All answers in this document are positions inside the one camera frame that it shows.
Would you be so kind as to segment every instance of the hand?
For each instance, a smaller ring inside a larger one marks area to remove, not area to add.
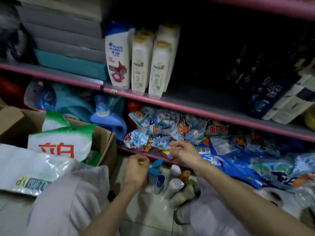
[[[193,168],[195,172],[199,172],[204,165],[207,165],[207,160],[203,159],[195,147],[183,140],[170,142],[169,152],[171,153],[172,157],[179,158],[182,162],[186,165]]]
[[[150,161],[140,154],[129,157],[125,170],[124,186],[132,186],[135,193],[140,190],[148,175]]]

